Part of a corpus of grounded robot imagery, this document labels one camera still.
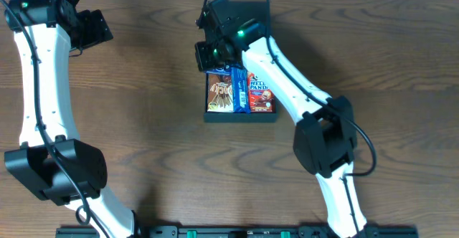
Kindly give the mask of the blue Eclipse mint tin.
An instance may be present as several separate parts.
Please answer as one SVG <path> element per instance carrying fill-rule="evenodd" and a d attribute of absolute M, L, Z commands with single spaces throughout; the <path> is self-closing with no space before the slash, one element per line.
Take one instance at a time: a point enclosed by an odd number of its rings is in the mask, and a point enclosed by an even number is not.
<path fill-rule="evenodd" d="M 219 67 L 219 68 L 206 70 L 205 72 L 207 74 L 228 76 L 228 75 L 231 75 L 232 70 L 231 70 L 231 67 L 226 66 L 226 67 Z"/>

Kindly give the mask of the brown Pocky box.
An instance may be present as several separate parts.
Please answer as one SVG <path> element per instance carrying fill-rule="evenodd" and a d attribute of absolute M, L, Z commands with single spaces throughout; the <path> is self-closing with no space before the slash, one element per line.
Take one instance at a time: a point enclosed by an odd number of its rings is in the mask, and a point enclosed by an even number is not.
<path fill-rule="evenodd" d="M 209 73 L 207 75 L 207 112 L 233 113 L 233 100 L 231 76 Z"/>

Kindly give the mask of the blue Oreo cookie pack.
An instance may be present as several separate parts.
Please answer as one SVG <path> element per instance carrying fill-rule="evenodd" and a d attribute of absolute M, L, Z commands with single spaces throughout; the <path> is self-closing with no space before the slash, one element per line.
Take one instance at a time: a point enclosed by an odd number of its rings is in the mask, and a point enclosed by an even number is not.
<path fill-rule="evenodd" d="M 232 76 L 232 93 L 233 93 L 233 112 L 250 113 L 250 104 L 248 102 L 247 71 L 233 67 Z"/>

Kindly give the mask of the dark green box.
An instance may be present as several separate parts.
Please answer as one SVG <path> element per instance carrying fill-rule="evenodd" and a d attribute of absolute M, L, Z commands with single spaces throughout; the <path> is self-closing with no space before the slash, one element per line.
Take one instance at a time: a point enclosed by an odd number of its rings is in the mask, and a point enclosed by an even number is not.
<path fill-rule="evenodd" d="M 204 7 L 202 18 L 197 23 L 204 31 L 205 42 L 228 39 L 238 49 L 239 62 L 233 67 L 249 72 L 242 64 L 242 53 L 249 44 L 265 35 L 266 8 L 261 1 L 214 0 Z M 207 123 L 272 123 L 274 113 L 208 113 L 207 91 L 205 95 L 204 121 Z"/>

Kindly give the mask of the red Hello Panda box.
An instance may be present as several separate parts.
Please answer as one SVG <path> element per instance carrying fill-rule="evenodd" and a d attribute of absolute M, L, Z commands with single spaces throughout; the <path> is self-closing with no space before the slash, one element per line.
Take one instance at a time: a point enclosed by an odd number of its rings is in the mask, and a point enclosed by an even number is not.
<path fill-rule="evenodd" d="M 251 113 L 274 113 L 275 96 L 264 80 L 253 72 L 247 73 L 248 99 Z"/>

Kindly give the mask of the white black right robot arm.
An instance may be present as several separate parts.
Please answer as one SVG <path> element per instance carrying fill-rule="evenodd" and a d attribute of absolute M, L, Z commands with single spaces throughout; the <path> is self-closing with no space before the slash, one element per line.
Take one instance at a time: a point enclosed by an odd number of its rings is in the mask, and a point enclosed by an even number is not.
<path fill-rule="evenodd" d="M 205 40 L 195 45 L 201 71 L 240 65 L 260 77 L 295 124 L 293 151 L 321 187 L 327 222 L 338 237 L 359 237 L 366 218 L 354 188 L 356 127 L 351 103 L 311 83 L 280 51 L 270 12 L 255 2 L 205 1 L 197 26 Z"/>

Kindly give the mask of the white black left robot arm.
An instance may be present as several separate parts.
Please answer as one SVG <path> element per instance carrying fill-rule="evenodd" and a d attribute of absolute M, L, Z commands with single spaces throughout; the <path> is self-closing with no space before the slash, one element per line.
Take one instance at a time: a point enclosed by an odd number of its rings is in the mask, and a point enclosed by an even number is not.
<path fill-rule="evenodd" d="M 98 10 L 79 0 L 10 0 L 6 23 L 22 64 L 24 117 L 19 148 L 4 154 L 7 171 L 42 201 L 74 211 L 98 237 L 137 237 L 135 214 L 108 186 L 100 149 L 81 141 L 72 114 L 69 59 L 112 39 Z"/>

